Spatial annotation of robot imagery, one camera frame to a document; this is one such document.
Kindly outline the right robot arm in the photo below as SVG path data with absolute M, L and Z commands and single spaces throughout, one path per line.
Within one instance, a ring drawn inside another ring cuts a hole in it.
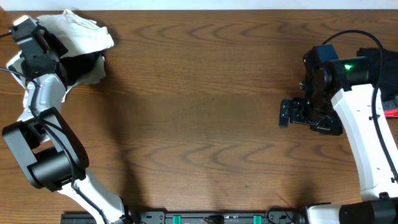
M 292 216 L 293 223 L 397 223 L 397 146 L 365 56 L 338 58 L 332 45 L 303 56 L 303 98 L 284 99 L 279 126 L 303 124 L 312 131 L 346 133 L 358 170 L 362 201 L 319 203 Z

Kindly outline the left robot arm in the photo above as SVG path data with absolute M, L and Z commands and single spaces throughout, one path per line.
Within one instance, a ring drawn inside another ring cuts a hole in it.
M 67 86 L 75 80 L 63 66 L 68 49 L 37 19 L 22 16 L 9 35 L 21 50 L 9 72 L 27 91 L 17 122 L 2 137 L 31 185 L 66 195 L 96 223 L 135 223 L 121 197 L 90 171 L 85 148 L 60 114 Z

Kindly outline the white Mr Robot t-shirt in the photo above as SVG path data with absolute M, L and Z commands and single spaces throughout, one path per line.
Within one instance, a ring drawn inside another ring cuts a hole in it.
M 96 21 L 82 18 L 69 9 L 61 14 L 38 16 L 37 20 L 67 48 L 62 57 L 76 57 L 114 46 L 107 27 L 100 27 Z

